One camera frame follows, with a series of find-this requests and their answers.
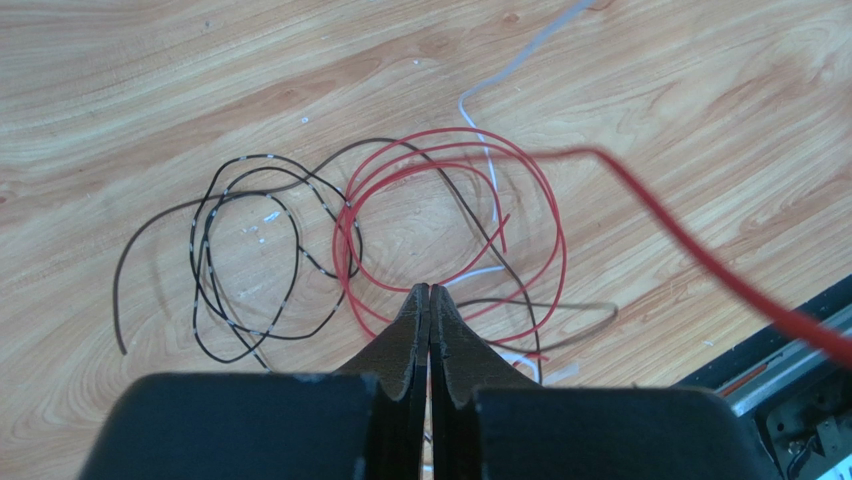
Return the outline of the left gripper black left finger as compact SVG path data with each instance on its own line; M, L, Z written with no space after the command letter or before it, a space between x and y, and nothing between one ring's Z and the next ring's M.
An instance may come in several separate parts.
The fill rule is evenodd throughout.
M418 479L422 473L430 287L415 285L396 318L335 370L373 391L360 479Z

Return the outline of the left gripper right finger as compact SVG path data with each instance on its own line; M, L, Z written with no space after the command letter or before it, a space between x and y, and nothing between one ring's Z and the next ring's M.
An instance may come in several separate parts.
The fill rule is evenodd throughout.
M497 454L519 438L511 429L512 395L540 389L476 334L447 288L429 299L433 474L490 479Z

